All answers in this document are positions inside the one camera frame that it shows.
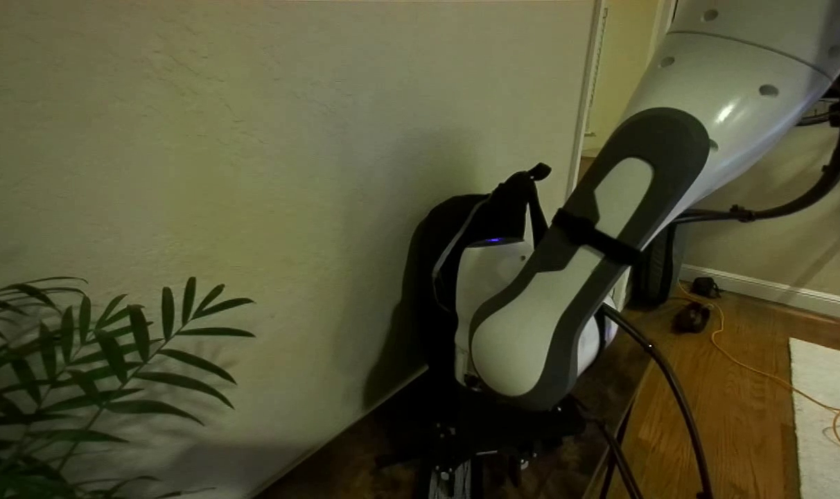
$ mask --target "hardwood floor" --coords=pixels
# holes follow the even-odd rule
[[[735,366],[710,338],[719,326],[719,344],[726,352],[790,380],[787,338],[840,348],[840,320],[725,294],[710,301],[715,313],[705,331],[675,336],[668,323],[685,301],[679,295],[635,318],[668,355],[690,395],[715,495],[800,495],[790,390]],[[646,495],[685,499],[699,491],[690,440],[658,367],[649,367],[638,387],[625,449]]]

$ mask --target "wooden floor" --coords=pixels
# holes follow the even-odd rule
[[[675,336],[668,323],[687,300],[671,300],[640,320],[675,362],[699,417],[719,499],[800,495],[794,395],[772,380],[729,362],[712,344],[757,367],[790,380],[787,338],[840,348],[840,320],[780,305],[721,295],[707,331]],[[699,491],[690,440],[662,373],[646,372],[626,430],[626,459],[646,495],[687,499]]]

